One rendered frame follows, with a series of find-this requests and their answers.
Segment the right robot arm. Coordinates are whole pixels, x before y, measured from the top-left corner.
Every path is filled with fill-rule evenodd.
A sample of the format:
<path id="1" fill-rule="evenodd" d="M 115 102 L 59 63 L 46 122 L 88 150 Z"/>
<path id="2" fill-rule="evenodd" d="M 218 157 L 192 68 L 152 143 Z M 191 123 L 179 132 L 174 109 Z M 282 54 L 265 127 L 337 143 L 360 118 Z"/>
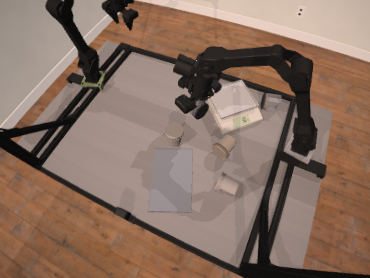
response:
<path id="1" fill-rule="evenodd" d="M 210 46 L 199 55 L 196 60 L 183 54 L 179 54 L 177 57 L 173 72 L 184 76 L 181 77 L 181 80 L 178 80 L 180 88 L 187 88 L 188 92 L 191 93 L 193 89 L 192 80 L 194 79 L 198 86 L 208 88 L 211 86 L 213 79 L 219 81 L 222 71 L 228 68 L 271 66 L 284 81 L 289 83 L 291 91 L 295 93 L 298 118 L 294 120 L 294 139 L 291 144 L 291 151 L 307 157 L 310 150 L 316 149 L 318 129 L 315 127 L 310 109 L 310 87 L 313 73 L 313 61 L 311 59 L 279 44 L 235 50 Z M 291 67 L 287 61 L 291 63 Z M 209 73 L 212 75 L 208 75 Z M 200 75 L 195 76 L 195 74 Z"/>

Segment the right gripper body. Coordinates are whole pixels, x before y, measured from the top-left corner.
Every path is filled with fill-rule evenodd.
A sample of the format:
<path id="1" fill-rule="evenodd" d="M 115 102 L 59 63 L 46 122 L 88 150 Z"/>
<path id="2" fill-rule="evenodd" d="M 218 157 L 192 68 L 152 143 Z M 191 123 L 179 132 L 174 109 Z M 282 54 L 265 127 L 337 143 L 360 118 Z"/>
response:
<path id="1" fill-rule="evenodd" d="M 192 93 L 190 94 L 191 97 L 188 98 L 186 95 L 182 94 L 181 96 L 175 99 L 175 105 L 184 114 L 187 114 L 194 108 L 196 101 L 198 100 L 201 101 L 202 99 L 210 95 L 210 92 L 212 92 L 212 89 L 214 90 L 214 93 L 217 93 L 222 88 L 221 84 L 217 80 L 213 80 L 212 84 L 214 86 L 212 86 L 211 84 L 211 86 L 208 88 L 202 88 L 198 86 L 195 82 L 195 79 L 192 81 L 192 84 L 193 84 L 193 89 L 192 89 Z"/>

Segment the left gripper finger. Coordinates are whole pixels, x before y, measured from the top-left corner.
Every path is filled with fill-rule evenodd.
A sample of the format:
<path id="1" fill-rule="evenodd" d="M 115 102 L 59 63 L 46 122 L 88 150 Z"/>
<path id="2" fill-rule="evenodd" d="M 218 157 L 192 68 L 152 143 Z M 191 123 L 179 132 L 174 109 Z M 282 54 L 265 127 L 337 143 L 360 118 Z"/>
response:
<path id="1" fill-rule="evenodd" d="M 117 24 L 119 23 L 117 12 L 111 10 L 111 11 L 105 11 Z"/>
<path id="2" fill-rule="evenodd" d="M 132 30 L 133 21 L 131 21 L 131 22 L 124 21 L 124 23 L 126 24 L 126 26 L 128 27 L 128 29 L 131 31 Z"/>

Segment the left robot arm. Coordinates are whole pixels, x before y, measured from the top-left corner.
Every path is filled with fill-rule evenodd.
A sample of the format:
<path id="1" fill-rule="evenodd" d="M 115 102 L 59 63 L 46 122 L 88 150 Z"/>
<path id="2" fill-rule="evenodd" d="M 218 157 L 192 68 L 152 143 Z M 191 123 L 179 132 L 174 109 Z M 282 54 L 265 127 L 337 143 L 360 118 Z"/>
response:
<path id="1" fill-rule="evenodd" d="M 73 4 L 74 0 L 64 0 L 64 2 L 62 0 L 47 0 L 45 7 L 46 10 L 62 25 L 77 48 L 79 56 L 77 66 L 82 69 L 86 78 L 85 82 L 97 84 L 102 75 L 102 73 L 99 72 L 99 55 L 95 49 L 86 44 L 75 25 L 71 10 Z M 87 46 L 89 48 L 87 48 Z"/>

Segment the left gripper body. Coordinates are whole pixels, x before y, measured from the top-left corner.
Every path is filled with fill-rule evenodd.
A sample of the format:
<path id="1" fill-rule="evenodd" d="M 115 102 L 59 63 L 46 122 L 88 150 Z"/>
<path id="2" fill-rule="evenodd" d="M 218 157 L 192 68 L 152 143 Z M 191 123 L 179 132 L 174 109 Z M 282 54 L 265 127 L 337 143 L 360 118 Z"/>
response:
<path id="1" fill-rule="evenodd" d="M 112 6 L 111 6 L 112 3 Z M 111 7 L 111 8 L 110 8 Z M 126 22 L 131 22 L 138 17 L 138 11 L 133 9 L 125 9 L 124 0 L 106 0 L 102 3 L 102 9 L 105 11 L 115 11 L 122 13 L 122 18 Z"/>

